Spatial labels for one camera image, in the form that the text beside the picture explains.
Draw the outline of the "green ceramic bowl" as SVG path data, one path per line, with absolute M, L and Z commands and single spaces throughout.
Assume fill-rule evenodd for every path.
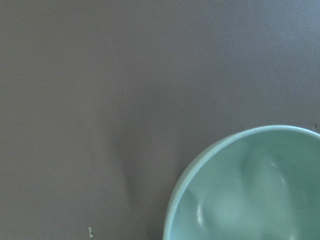
M 214 143 L 171 194 L 165 240 L 317 240 L 320 135 L 288 125 Z

